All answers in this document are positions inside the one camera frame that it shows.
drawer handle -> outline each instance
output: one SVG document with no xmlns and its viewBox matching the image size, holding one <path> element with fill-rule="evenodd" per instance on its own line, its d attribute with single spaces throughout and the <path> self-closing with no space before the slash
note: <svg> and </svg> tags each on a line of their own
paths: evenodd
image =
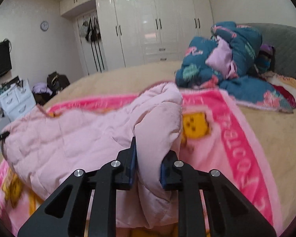
<svg viewBox="0 0 296 237">
<path fill-rule="evenodd" d="M 19 109 L 19 113 L 23 113 L 25 111 L 26 108 L 26 104 L 24 105 L 24 107 L 22 109 Z"/>
</svg>

gray headboard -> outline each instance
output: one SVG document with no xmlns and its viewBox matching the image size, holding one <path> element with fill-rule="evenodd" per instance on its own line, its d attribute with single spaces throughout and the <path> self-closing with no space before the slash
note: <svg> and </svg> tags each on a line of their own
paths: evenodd
<svg viewBox="0 0 296 237">
<path fill-rule="evenodd" d="M 248 25 L 261 31 L 264 44 L 275 47 L 275 72 L 296 78 L 296 28 L 278 24 Z"/>
</svg>

beige bed sheet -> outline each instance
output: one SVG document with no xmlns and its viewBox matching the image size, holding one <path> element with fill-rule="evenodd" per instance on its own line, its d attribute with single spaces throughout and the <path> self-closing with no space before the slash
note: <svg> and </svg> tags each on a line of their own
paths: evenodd
<svg viewBox="0 0 296 237">
<path fill-rule="evenodd" d="M 53 104 L 100 94 L 141 92 L 160 81 L 173 81 L 181 62 L 159 62 L 94 74 L 80 79 L 49 101 Z M 241 108 L 271 166 L 286 228 L 296 215 L 296 110 L 294 114 Z"/>
</svg>

purple clothing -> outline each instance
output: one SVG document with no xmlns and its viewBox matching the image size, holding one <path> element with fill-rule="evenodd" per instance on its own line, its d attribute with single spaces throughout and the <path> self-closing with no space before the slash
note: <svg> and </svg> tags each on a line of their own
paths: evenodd
<svg viewBox="0 0 296 237">
<path fill-rule="evenodd" d="M 229 44 L 217 36 L 218 47 L 215 48 L 205 61 L 206 65 L 220 72 L 225 79 L 234 76 L 237 68 L 232 60 L 232 52 Z"/>
<path fill-rule="evenodd" d="M 53 92 L 47 87 L 46 83 L 37 83 L 34 85 L 32 89 L 33 93 L 48 93 L 49 95 L 52 95 Z"/>
</svg>

wall clock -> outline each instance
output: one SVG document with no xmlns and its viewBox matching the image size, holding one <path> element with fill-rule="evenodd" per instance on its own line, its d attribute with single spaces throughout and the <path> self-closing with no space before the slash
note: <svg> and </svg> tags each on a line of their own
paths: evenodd
<svg viewBox="0 0 296 237">
<path fill-rule="evenodd" d="M 46 32 L 48 30 L 49 24 L 47 21 L 43 21 L 41 23 L 41 30 L 43 30 L 44 32 Z"/>
</svg>

